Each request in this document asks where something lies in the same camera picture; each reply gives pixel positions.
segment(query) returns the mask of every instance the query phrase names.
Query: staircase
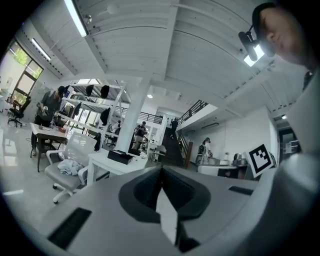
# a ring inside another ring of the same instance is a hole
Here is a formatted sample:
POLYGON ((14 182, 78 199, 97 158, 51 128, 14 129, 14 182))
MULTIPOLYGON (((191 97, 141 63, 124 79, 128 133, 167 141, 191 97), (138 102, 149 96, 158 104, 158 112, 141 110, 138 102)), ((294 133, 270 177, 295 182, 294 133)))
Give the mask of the staircase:
POLYGON ((182 158, 179 143, 176 137, 174 139, 169 138, 171 128, 166 128, 162 145, 166 149, 165 156, 160 156, 160 161, 163 165, 183 167, 184 160, 182 158))

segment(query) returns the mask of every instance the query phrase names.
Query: white floor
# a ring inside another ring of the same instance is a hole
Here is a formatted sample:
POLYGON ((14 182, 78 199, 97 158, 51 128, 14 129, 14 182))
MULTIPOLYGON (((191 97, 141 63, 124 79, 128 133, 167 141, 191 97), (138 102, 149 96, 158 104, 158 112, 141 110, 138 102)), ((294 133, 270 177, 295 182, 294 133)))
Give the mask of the white floor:
POLYGON ((17 218, 37 229, 42 217, 55 207, 53 198, 59 191, 52 188, 53 181, 44 173, 49 165, 47 157, 41 156, 40 172, 38 156, 30 158, 31 142, 26 140, 31 138, 30 126, 16 128, 7 121, 8 117, 0 113, 1 192, 17 218))

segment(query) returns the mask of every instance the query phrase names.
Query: chair armrest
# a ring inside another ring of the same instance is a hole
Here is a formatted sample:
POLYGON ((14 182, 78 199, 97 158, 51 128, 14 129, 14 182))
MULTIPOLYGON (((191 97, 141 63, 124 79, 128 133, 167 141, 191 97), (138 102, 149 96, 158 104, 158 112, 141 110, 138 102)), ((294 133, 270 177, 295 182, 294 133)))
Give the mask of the chair armrest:
POLYGON ((55 154, 55 153, 57 153, 57 154, 58 154, 58 153, 62 153, 62 152, 64 152, 64 151, 65 151, 64 149, 60 149, 60 150, 48 150, 48 151, 46 152, 46 157, 48 158, 48 160, 49 160, 49 162, 50 162, 50 165, 53 164, 50 155, 51 155, 51 154, 55 154))
POLYGON ((79 179, 81 181, 81 184, 85 185, 86 184, 85 181, 87 180, 87 177, 88 177, 88 166, 80 169, 78 171, 78 176, 79 176, 79 179))

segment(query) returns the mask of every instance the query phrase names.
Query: doorway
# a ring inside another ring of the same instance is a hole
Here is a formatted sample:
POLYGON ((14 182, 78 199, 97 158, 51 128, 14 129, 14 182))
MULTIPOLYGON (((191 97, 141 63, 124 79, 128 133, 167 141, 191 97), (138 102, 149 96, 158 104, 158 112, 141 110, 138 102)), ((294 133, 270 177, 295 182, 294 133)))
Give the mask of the doorway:
POLYGON ((293 154, 301 151, 299 141, 291 128, 279 131, 280 139, 280 163, 293 154))

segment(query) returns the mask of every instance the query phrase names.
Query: black office chair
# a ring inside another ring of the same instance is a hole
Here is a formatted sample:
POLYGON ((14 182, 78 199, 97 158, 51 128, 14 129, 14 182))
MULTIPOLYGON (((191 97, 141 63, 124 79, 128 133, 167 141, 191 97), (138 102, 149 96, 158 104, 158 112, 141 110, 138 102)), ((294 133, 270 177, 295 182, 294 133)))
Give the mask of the black office chair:
POLYGON ((15 108, 10 108, 10 112, 13 114, 14 118, 9 118, 8 119, 8 124, 10 122, 14 122, 15 123, 15 127, 18 127, 18 123, 20 124, 20 127, 22 127, 22 122, 18 121, 18 119, 21 119, 24 117, 24 112, 26 110, 26 108, 28 107, 28 105, 31 102, 31 97, 28 96, 26 98, 25 103, 23 104, 22 107, 19 108, 19 110, 16 110, 15 108))
MULTIPOLYGON (((119 135, 120 130, 121 130, 121 127, 118 127, 118 128, 115 130, 114 134, 115 134, 115 135, 119 135)), ((115 146, 116 143, 117 143, 118 137, 108 136, 108 139, 111 141, 111 143, 107 143, 107 145, 110 144, 110 146, 115 146)))

